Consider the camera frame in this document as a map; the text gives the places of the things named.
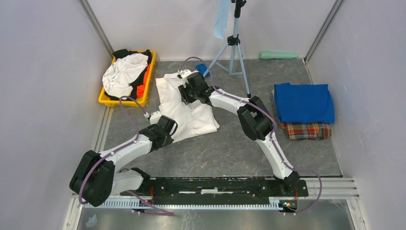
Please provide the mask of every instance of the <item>folded plaid shirt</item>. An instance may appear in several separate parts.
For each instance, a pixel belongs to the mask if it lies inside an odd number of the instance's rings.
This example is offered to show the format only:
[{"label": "folded plaid shirt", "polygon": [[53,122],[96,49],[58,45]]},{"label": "folded plaid shirt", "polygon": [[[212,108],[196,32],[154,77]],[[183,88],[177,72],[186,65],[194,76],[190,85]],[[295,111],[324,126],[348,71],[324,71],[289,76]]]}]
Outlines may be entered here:
[{"label": "folded plaid shirt", "polygon": [[331,136],[331,127],[327,123],[281,123],[279,126],[287,130],[291,140],[324,140]]}]

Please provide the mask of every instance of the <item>gray tile floor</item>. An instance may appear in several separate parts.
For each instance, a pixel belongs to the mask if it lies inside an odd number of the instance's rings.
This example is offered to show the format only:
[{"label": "gray tile floor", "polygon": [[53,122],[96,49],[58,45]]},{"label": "gray tile floor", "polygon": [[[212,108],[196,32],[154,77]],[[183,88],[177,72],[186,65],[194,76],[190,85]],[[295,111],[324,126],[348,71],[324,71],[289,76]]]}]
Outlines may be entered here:
[{"label": "gray tile floor", "polygon": [[[227,66],[229,61],[220,61]],[[186,68],[195,69],[198,64],[189,61]],[[151,113],[158,110],[159,98],[155,78],[174,73],[181,62],[157,62],[145,109]],[[273,117],[276,117],[272,93],[276,83],[310,83],[306,68],[300,59],[291,60],[245,60],[251,94],[262,99]],[[246,97],[242,76],[228,76],[219,66],[212,69],[215,85],[226,92]],[[140,128],[148,121],[138,108],[128,108]],[[213,108],[214,117],[220,125],[218,132],[206,134],[187,141],[174,143],[158,151],[141,156],[126,168],[138,167],[151,176],[271,176],[272,168],[260,147],[248,139],[237,116],[220,108]],[[114,108],[105,149],[112,148],[135,135],[135,131],[120,107]],[[312,169],[325,176],[340,175],[340,169],[329,139],[292,141],[280,128],[276,136],[290,163],[298,169]]]}]

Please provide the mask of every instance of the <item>folded blue cloth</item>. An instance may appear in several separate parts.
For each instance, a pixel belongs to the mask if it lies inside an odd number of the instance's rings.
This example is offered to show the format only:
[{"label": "folded blue cloth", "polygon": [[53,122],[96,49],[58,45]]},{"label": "folded blue cloth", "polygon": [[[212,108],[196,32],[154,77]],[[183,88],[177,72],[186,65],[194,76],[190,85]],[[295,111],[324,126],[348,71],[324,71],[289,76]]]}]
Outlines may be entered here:
[{"label": "folded blue cloth", "polygon": [[275,84],[274,98],[280,122],[334,123],[333,99],[326,84]]}]

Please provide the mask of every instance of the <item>tripod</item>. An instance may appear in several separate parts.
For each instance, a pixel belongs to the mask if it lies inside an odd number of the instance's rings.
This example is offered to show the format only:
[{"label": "tripod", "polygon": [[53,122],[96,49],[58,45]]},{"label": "tripod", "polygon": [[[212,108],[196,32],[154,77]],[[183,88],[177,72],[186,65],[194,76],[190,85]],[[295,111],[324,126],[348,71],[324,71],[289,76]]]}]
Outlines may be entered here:
[{"label": "tripod", "polygon": [[[232,75],[240,75],[242,74],[244,76],[244,82],[245,82],[245,88],[247,89],[247,97],[251,98],[251,93],[249,91],[249,86],[248,86],[248,81],[247,81],[247,74],[245,73],[245,67],[244,67],[244,61],[242,59],[242,53],[241,53],[241,46],[240,46],[240,39],[238,38],[238,23],[239,23],[239,18],[241,14],[241,8],[247,3],[246,0],[231,0],[232,3],[236,4],[236,9],[234,10],[234,29],[233,29],[233,35],[229,36],[227,38],[227,43],[221,48],[220,52],[218,52],[217,56],[214,58],[212,63],[209,66],[209,69],[214,65],[217,64],[221,68],[225,69],[230,76]],[[224,52],[224,50],[227,48],[227,46],[231,46],[231,59],[230,59],[230,68],[227,69],[223,65],[217,62],[218,58],[220,55]],[[234,72],[234,57],[236,55],[236,47],[238,51],[238,57],[240,60],[241,64],[241,72]],[[209,72],[209,70],[206,70],[206,72],[203,74],[205,77],[206,74]]]}]

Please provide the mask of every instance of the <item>cable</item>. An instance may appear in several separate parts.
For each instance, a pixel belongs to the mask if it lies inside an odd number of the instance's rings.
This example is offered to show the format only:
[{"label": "cable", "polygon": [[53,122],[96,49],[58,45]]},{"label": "cable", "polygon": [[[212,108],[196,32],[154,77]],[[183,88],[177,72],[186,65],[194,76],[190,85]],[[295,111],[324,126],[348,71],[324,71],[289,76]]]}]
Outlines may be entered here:
[{"label": "cable", "polygon": [[146,206],[148,206],[148,207],[150,207],[150,208],[152,208],[152,209],[155,209],[155,210],[157,210],[157,211],[161,211],[161,212],[162,212],[162,213],[159,213],[159,212],[144,212],[144,213],[141,213],[141,214],[143,214],[143,215],[155,215],[155,216],[173,216],[173,215],[175,215],[173,212],[168,212],[168,211],[165,211],[165,210],[163,210],[163,209],[160,209],[160,208],[158,208],[158,207],[153,206],[152,204],[150,204],[150,203],[148,203],[147,201],[145,201],[145,200],[143,200],[142,198],[140,198],[139,195],[137,195],[135,192],[133,192],[133,191],[131,191],[131,190],[127,190],[126,192],[128,192],[129,194],[131,194],[131,195],[137,197],[137,199],[139,199],[139,200],[141,201],[141,203],[145,204]]},{"label": "cable", "polygon": [[90,177],[90,175],[93,173],[93,171],[97,168],[97,166],[99,166],[99,164],[102,162],[102,161],[104,161],[106,158],[108,158],[108,157],[110,157],[110,156],[112,156],[112,154],[111,153],[107,153],[104,157],[102,157],[102,158],[100,158],[100,160],[98,160],[94,165],[93,165],[93,167],[89,170],[89,172],[88,172],[88,174],[86,175],[86,177],[85,177],[85,179],[83,180],[83,182],[82,182],[82,186],[80,187],[80,190],[79,190],[79,203],[81,203],[81,204],[87,204],[87,201],[83,201],[82,200],[82,195],[83,195],[83,190],[84,190],[84,188],[85,188],[85,185],[86,185],[86,183],[88,182],[88,179],[89,179],[89,177]]},{"label": "cable", "polygon": [[[229,94],[227,94],[227,93],[222,93],[222,92],[220,92],[220,91],[214,86],[214,79],[213,79],[213,73],[212,73],[212,71],[210,70],[209,66],[208,66],[201,58],[199,58],[199,57],[188,57],[188,58],[182,63],[182,65],[180,66],[179,70],[182,70],[183,67],[184,67],[184,65],[186,64],[186,61],[188,61],[188,60],[190,60],[190,59],[192,59],[192,58],[197,59],[197,60],[201,61],[202,63],[204,63],[204,64],[206,65],[207,70],[208,70],[209,73],[210,73],[210,79],[211,79],[211,81],[212,81],[213,89],[214,89],[217,93],[219,93],[219,94],[221,94],[221,95],[223,95],[223,96],[226,96],[226,97],[228,97],[228,98],[231,98],[231,99],[233,99],[233,100],[236,100],[236,101],[238,101],[238,102],[241,101],[241,102],[243,102],[243,103],[245,103],[245,104],[248,104],[248,105],[254,107],[254,108],[257,109],[258,111],[260,111],[262,114],[264,114],[264,115],[272,122],[272,124],[273,124],[273,129],[272,129],[272,131],[271,131],[270,134],[269,134],[270,138],[272,139],[272,133],[276,130],[277,125],[276,125],[275,120],[271,117],[271,115],[269,115],[267,112],[265,112],[264,110],[262,110],[261,108],[259,108],[258,106],[254,105],[254,104],[251,103],[251,102],[239,100],[238,98],[236,98],[236,97],[234,97],[234,96],[232,96],[232,95],[229,95]],[[285,213],[285,214],[286,214],[286,215],[292,215],[292,216],[294,216],[294,215],[297,215],[297,214],[301,214],[301,213],[307,212],[309,209],[313,208],[313,207],[317,204],[317,202],[320,200],[321,191],[322,191],[322,189],[323,189],[323,185],[322,185],[322,182],[321,182],[321,177],[320,177],[320,175],[319,175],[318,173],[316,173],[315,171],[312,171],[312,170],[295,169],[295,168],[289,166],[289,165],[285,162],[285,159],[283,158],[282,154],[279,152],[279,149],[276,147],[275,142],[272,141],[272,143],[273,143],[275,149],[277,150],[277,152],[278,152],[278,154],[279,154],[279,157],[282,159],[282,163],[283,163],[288,169],[290,169],[290,170],[292,170],[292,171],[295,171],[295,172],[298,172],[298,173],[300,173],[300,172],[303,172],[303,173],[312,173],[312,174],[314,174],[314,175],[317,176],[317,178],[318,178],[318,180],[319,180],[319,182],[320,182],[320,191],[319,191],[319,193],[318,193],[318,196],[317,196],[317,198],[316,198],[316,201],[314,201],[314,203],[313,203],[311,206],[309,206],[308,208],[303,209],[302,211],[299,211],[299,212],[297,212],[297,213]]]},{"label": "cable", "polygon": [[121,173],[123,170],[127,170],[126,172],[130,171],[128,168],[123,168],[120,171],[118,171],[119,173]]},{"label": "cable", "polygon": [[298,198],[299,198],[299,193],[297,192],[297,188],[295,188],[295,189],[294,189],[294,199],[293,199],[293,202],[296,202]]},{"label": "cable", "polygon": [[188,60],[190,60],[190,59],[192,59],[192,58],[197,59],[197,60],[201,61],[202,63],[204,63],[204,64],[206,65],[207,70],[208,70],[209,73],[210,73],[210,80],[212,81],[213,89],[214,89],[217,93],[219,93],[219,94],[221,94],[221,95],[223,95],[223,96],[226,96],[226,97],[228,97],[228,98],[231,98],[231,99],[233,99],[233,100],[235,100],[235,101],[248,104],[249,106],[254,107],[254,108],[257,109],[258,111],[260,111],[262,114],[264,114],[264,115],[272,122],[273,128],[272,128],[272,130],[271,130],[270,133],[269,133],[270,138],[272,138],[272,133],[275,132],[277,125],[276,125],[275,120],[271,117],[271,115],[269,115],[269,114],[268,114],[267,112],[265,112],[263,109],[259,108],[258,106],[254,105],[254,104],[251,103],[251,102],[247,102],[247,101],[244,101],[244,100],[240,100],[239,98],[236,98],[236,97],[234,97],[234,96],[232,96],[232,95],[230,95],[230,94],[227,94],[227,93],[224,93],[224,92],[220,92],[220,91],[214,86],[214,79],[213,79],[213,73],[212,73],[212,71],[210,70],[209,66],[208,66],[201,58],[199,58],[199,57],[188,57],[188,58],[182,63],[182,65],[180,66],[179,71],[182,70],[183,66],[186,64],[186,61],[188,61]]},{"label": "cable", "polygon": [[272,141],[272,144],[273,144],[273,146],[275,147],[276,152],[278,153],[279,157],[282,159],[282,163],[283,163],[288,169],[290,169],[290,170],[292,170],[292,171],[295,171],[295,172],[298,172],[298,173],[300,173],[300,172],[302,172],[302,173],[311,173],[311,174],[314,174],[314,175],[317,176],[318,181],[319,181],[319,183],[320,183],[320,191],[318,192],[317,198],[316,198],[316,200],[314,201],[314,203],[312,203],[311,206],[309,206],[309,207],[307,207],[307,208],[305,208],[305,209],[303,209],[303,210],[301,210],[301,211],[299,211],[299,212],[296,212],[296,213],[284,213],[284,214],[285,214],[285,215],[289,215],[289,216],[295,216],[295,215],[298,215],[298,214],[307,212],[308,210],[310,210],[311,208],[313,208],[313,207],[318,203],[318,201],[320,200],[321,191],[323,190],[323,184],[322,184],[322,182],[321,182],[321,177],[320,177],[320,175],[319,175],[318,173],[316,173],[315,171],[313,171],[313,170],[308,170],[308,169],[295,169],[295,168],[289,166],[289,165],[285,162],[285,159],[283,158],[281,152],[279,151],[279,149],[278,149],[278,147],[276,146],[276,144],[275,144],[274,141]]},{"label": "cable", "polygon": [[121,107],[121,109],[123,110],[124,114],[125,114],[125,115],[128,117],[128,119],[130,120],[131,124],[133,124],[135,130],[137,131],[137,135],[136,135],[136,137],[135,137],[135,140],[138,140],[138,139],[139,139],[139,129],[138,129],[138,126],[137,126],[137,124],[134,122],[134,120],[130,117],[130,115],[128,114],[127,110],[124,108],[124,106],[123,106],[123,98],[127,98],[127,99],[130,99],[131,101],[135,102],[135,103],[138,105],[138,108],[140,108],[144,114],[147,114],[147,112],[145,111],[145,109],[144,109],[134,98],[129,97],[129,96],[122,96],[122,97],[120,97],[120,99],[119,99],[120,107]]}]

